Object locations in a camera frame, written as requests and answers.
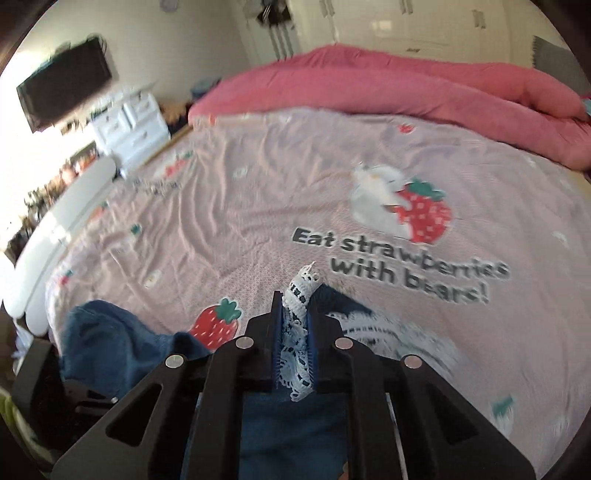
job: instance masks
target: white wardrobe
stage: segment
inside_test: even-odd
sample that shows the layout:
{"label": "white wardrobe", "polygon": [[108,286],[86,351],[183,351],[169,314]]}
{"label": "white wardrobe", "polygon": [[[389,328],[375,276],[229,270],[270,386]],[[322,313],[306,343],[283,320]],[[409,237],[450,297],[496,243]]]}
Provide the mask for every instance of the white wardrobe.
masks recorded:
{"label": "white wardrobe", "polygon": [[288,5],[303,51],[344,43],[422,59],[527,66],[524,52],[531,51],[533,35],[546,38],[553,30],[551,41],[560,38],[530,0],[288,0]]}

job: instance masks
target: bed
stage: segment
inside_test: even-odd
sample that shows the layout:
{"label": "bed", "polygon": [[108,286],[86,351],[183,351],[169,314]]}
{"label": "bed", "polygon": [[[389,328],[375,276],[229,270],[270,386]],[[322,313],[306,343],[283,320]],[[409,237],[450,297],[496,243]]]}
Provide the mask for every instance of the bed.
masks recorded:
{"label": "bed", "polygon": [[591,166],[581,104],[540,72],[343,46],[222,82],[54,270],[56,342],[104,299],[214,350],[315,262],[358,305],[325,304],[347,335],[422,356],[541,478],[591,407],[591,210],[560,165]]}

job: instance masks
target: white wall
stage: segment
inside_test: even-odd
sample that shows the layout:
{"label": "white wall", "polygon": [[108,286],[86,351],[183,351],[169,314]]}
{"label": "white wall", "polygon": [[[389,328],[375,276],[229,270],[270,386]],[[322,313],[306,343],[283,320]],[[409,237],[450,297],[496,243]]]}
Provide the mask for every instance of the white wall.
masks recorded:
{"label": "white wall", "polygon": [[511,32],[511,63],[533,66],[534,36],[568,48],[552,22],[531,0],[503,0]]}
{"label": "white wall", "polygon": [[227,0],[179,0],[169,14],[158,0],[59,0],[0,76],[0,235],[6,218],[22,210],[26,192],[49,181],[89,141],[54,128],[32,134],[15,88],[60,44],[93,33],[107,42],[119,76],[113,89],[157,82],[157,98],[184,100],[200,78],[249,67]]}

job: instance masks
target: triangular cutout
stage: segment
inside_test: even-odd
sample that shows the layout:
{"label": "triangular cutout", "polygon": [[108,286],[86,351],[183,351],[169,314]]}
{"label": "triangular cutout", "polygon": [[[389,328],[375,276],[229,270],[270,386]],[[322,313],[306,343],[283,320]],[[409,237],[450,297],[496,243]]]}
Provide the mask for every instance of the triangular cutout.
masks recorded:
{"label": "triangular cutout", "polygon": [[463,442],[478,434],[470,420],[438,388],[429,385],[427,394],[439,420],[443,436],[450,445]]}
{"label": "triangular cutout", "polygon": [[162,386],[157,384],[147,388],[142,396],[136,398],[121,416],[109,425],[106,430],[107,436],[137,447],[142,442],[161,390]]}

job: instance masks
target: blue cloth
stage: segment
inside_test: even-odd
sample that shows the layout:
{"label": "blue cloth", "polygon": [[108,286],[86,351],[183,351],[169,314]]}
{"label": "blue cloth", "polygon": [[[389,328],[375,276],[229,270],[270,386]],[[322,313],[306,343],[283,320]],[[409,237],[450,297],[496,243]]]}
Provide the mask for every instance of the blue cloth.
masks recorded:
{"label": "blue cloth", "polygon": [[[321,292],[332,307],[339,295]],[[61,339],[61,373],[108,397],[122,398],[171,353],[209,351],[188,333],[156,335],[135,315],[101,300],[74,308]],[[289,390],[244,399],[240,480],[336,480],[347,460],[346,399]]]}

